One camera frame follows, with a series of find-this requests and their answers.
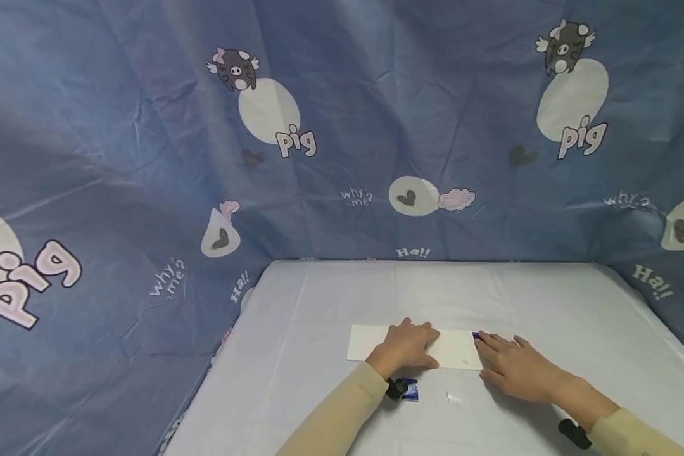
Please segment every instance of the cartoon pig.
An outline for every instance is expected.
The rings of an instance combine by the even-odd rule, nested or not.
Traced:
[[[583,49],[590,48],[595,39],[595,32],[590,27],[563,19],[560,25],[552,29],[550,39],[540,37],[535,44],[537,52],[545,54],[547,75],[553,71],[558,75],[572,72]]]
[[[245,91],[256,88],[256,70],[259,68],[258,58],[243,50],[221,49],[213,54],[213,61],[206,66],[214,75],[218,75],[229,91],[235,89]]]

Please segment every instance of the pink cloud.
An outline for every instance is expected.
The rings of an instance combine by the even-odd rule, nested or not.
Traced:
[[[220,206],[220,212],[223,217],[227,218],[228,221],[231,221],[231,214],[238,211],[240,208],[241,205],[237,201],[223,201]]]
[[[228,340],[228,336],[231,335],[231,331],[233,331],[233,327],[232,327],[232,326],[231,326],[231,328],[230,328],[228,331],[225,332],[225,334],[223,334],[223,337],[222,337],[222,339],[220,340],[220,345],[221,345],[221,346],[224,345],[224,344],[225,344],[225,341]]]
[[[466,188],[454,188],[452,191],[445,193],[438,197],[438,207],[444,208],[447,211],[461,211],[476,199],[474,192],[468,191]]]

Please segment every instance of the beige sleeve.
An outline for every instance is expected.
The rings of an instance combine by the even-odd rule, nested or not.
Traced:
[[[361,363],[299,424],[276,455],[346,455],[387,388],[380,374]]]
[[[625,408],[599,419],[588,438],[603,456],[684,456],[684,448]]]

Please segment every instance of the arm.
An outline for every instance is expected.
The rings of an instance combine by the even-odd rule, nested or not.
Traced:
[[[277,456],[346,455],[388,384],[362,363],[304,419]]]
[[[313,409],[276,456],[346,455],[362,424],[380,405],[388,388],[385,379],[404,366],[438,366],[425,354],[426,344],[438,335],[430,323],[415,326],[410,318],[390,326],[385,341]]]
[[[540,355],[519,336],[508,341],[479,332],[476,347],[492,364],[481,378],[504,393],[553,403],[573,417],[604,456],[684,456],[684,448],[634,414]]]
[[[603,456],[684,456],[684,448],[575,377],[554,404],[576,419]]]

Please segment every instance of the black wristband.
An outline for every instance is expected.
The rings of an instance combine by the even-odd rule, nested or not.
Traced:
[[[408,391],[408,387],[405,385],[405,381],[403,379],[393,381],[389,378],[387,379],[387,383],[388,390],[385,392],[385,395],[392,400],[399,400],[405,391]]]

